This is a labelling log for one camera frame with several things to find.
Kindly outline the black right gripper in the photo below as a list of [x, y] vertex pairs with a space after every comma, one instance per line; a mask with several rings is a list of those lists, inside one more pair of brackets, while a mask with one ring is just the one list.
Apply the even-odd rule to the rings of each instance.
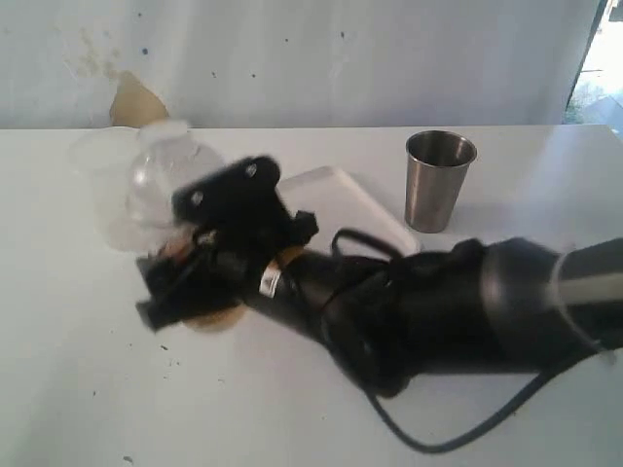
[[215, 232], [208, 248], [210, 269], [225, 279], [241, 302], [254, 275], [270, 262], [284, 261], [288, 250], [300, 252], [318, 233], [315, 215], [308, 211], [290, 214], [290, 222], [281, 229], [198, 228]]

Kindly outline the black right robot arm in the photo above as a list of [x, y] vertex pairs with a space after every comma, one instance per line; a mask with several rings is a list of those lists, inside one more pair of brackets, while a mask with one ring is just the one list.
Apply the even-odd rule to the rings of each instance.
[[278, 198], [211, 212], [174, 253], [141, 257], [148, 328], [247, 305], [322, 345], [357, 386], [398, 394], [427, 371], [551, 371], [622, 341], [622, 242], [558, 253], [523, 238], [404, 255], [341, 229], [373, 255], [309, 241], [310, 212]]

